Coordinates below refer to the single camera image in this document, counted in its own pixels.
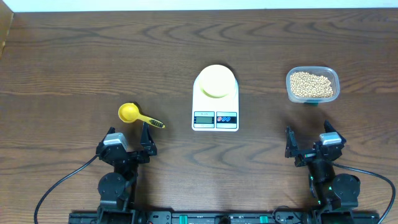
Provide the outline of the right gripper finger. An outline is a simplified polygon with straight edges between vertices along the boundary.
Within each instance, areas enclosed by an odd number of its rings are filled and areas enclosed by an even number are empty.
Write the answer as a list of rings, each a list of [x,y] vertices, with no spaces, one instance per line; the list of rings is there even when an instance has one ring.
[[[295,140],[295,134],[288,126],[285,130],[286,133],[286,147],[285,147],[285,157],[295,157],[299,153],[299,147]]]
[[[325,120],[323,123],[324,129],[326,133],[336,133],[338,134],[338,131],[331,125],[331,123],[328,120]]]

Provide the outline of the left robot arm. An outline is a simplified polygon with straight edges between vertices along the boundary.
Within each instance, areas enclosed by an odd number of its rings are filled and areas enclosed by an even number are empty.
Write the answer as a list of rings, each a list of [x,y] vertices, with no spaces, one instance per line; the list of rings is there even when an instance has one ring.
[[[134,209],[138,167],[150,162],[150,157],[157,154],[149,125],[143,124],[140,151],[128,152],[127,140],[123,133],[110,128],[99,142],[96,155],[99,160],[113,166],[113,171],[105,174],[98,183],[100,204],[95,223],[143,224],[148,222],[148,215]]]

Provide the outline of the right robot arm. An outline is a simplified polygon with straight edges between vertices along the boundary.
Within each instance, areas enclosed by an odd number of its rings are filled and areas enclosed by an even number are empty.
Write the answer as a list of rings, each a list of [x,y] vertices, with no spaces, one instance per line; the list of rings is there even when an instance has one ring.
[[[295,134],[286,129],[285,157],[293,157],[296,167],[308,167],[310,191],[318,207],[307,216],[307,223],[353,223],[352,209],[358,207],[360,180],[355,175],[336,174],[332,162],[342,155],[346,139],[329,123],[311,149],[299,149]]]

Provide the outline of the yellow measuring scoop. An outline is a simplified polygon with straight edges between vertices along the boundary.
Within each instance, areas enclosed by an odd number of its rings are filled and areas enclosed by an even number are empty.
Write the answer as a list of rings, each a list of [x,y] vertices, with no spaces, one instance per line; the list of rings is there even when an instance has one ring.
[[[118,109],[118,116],[124,123],[134,123],[141,120],[157,128],[165,128],[165,124],[158,119],[143,115],[135,103],[125,103]]]

